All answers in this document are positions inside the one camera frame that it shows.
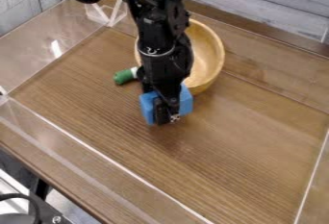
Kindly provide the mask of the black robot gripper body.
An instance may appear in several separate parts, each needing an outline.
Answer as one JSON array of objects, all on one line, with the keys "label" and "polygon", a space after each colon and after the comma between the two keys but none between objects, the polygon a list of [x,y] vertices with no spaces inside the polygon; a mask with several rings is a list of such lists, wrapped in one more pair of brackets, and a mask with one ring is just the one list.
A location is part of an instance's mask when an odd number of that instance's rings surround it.
[{"label": "black robot gripper body", "polygon": [[193,66],[186,35],[190,13],[182,0],[124,0],[138,27],[140,79],[167,102],[177,102]]}]

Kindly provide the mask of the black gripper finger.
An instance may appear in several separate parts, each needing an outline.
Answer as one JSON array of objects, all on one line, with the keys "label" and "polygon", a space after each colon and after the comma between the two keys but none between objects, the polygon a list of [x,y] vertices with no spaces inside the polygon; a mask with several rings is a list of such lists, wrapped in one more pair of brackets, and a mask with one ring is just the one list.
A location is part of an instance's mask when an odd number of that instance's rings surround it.
[{"label": "black gripper finger", "polygon": [[177,121],[181,120],[181,115],[178,113],[175,114],[170,113],[170,108],[159,97],[156,97],[152,100],[152,107],[154,107],[152,116],[156,125],[175,123]]}]

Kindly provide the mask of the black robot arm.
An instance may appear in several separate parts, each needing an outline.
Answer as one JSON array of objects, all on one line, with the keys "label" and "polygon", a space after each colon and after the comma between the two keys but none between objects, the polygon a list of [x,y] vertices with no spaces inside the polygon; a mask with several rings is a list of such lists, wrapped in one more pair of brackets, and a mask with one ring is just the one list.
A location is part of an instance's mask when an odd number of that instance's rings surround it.
[{"label": "black robot arm", "polygon": [[[92,4],[100,0],[76,0]],[[194,55],[186,29],[190,13],[182,0],[123,0],[138,28],[142,65],[136,79],[143,94],[154,94],[150,118],[156,125],[181,118],[182,82],[190,76]]]}]

